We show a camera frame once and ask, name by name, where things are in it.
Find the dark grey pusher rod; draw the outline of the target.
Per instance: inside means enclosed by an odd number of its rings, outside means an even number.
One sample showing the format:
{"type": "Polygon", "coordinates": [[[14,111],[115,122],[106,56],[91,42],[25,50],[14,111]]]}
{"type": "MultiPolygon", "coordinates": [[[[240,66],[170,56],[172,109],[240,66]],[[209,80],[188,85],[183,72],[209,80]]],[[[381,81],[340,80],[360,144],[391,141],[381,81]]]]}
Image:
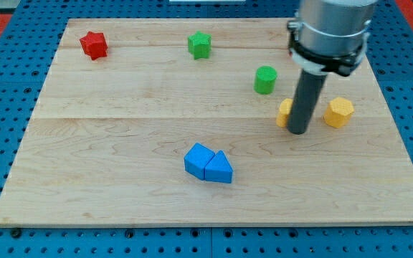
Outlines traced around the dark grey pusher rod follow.
{"type": "Polygon", "coordinates": [[[304,134],[308,129],[326,78],[301,71],[287,123],[292,134],[304,134]]]}

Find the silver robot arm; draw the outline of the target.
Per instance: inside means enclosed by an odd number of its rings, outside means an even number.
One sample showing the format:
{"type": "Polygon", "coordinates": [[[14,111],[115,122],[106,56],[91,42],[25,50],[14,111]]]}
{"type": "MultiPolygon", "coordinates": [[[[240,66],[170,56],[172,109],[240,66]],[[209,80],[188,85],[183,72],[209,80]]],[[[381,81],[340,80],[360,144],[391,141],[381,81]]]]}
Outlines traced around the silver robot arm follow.
{"type": "Polygon", "coordinates": [[[287,23],[288,49],[300,68],[287,129],[306,132],[328,74],[348,77],[367,50],[377,0],[302,0],[287,23]]]}

